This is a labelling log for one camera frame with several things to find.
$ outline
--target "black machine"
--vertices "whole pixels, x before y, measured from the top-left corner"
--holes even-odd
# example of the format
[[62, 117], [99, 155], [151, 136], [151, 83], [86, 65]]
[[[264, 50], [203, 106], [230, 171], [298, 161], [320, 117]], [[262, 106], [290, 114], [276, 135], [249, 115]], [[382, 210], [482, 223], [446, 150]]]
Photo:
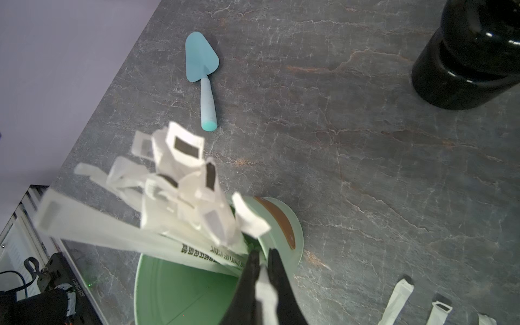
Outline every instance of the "black machine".
[[[33, 257], [26, 259], [24, 266], [32, 280], [23, 280], [23, 286], [0, 292], [0, 325], [102, 325], [62, 253], [53, 254], [41, 271]], [[34, 281], [41, 293], [17, 301], [16, 293], [26, 290], [27, 294], [27, 287]]]

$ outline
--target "trowel handle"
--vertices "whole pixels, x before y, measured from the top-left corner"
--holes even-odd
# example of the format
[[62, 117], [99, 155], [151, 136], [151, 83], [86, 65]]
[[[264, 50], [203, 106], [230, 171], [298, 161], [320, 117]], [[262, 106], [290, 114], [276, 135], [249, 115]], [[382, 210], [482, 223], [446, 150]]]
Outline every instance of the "trowel handle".
[[215, 131], [217, 129], [215, 102], [213, 101], [210, 80], [207, 76], [200, 80], [200, 119], [204, 131]]

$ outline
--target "light blue trowel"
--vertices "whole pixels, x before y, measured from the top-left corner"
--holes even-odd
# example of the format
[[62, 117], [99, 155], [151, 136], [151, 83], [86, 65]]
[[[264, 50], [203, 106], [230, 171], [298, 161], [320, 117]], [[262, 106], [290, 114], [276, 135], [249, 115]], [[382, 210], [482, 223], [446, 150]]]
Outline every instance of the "light blue trowel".
[[186, 78], [190, 82], [200, 80], [200, 117], [204, 131], [217, 129], [215, 102], [207, 76], [218, 68], [218, 56], [199, 32], [186, 39]]

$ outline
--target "white wall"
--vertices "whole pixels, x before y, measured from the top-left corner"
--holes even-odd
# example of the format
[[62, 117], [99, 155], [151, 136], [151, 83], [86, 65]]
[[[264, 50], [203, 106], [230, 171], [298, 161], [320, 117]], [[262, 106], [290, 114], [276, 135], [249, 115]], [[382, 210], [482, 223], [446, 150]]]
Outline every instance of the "white wall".
[[50, 185], [159, 2], [0, 1], [0, 230]]

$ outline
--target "black bottle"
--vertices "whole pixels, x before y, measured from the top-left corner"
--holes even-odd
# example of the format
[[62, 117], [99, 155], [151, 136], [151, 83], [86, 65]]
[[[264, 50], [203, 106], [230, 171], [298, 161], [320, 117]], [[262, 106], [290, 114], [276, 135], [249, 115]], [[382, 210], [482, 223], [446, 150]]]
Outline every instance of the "black bottle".
[[412, 68], [415, 91], [446, 109], [477, 107], [520, 82], [520, 0], [448, 0]]

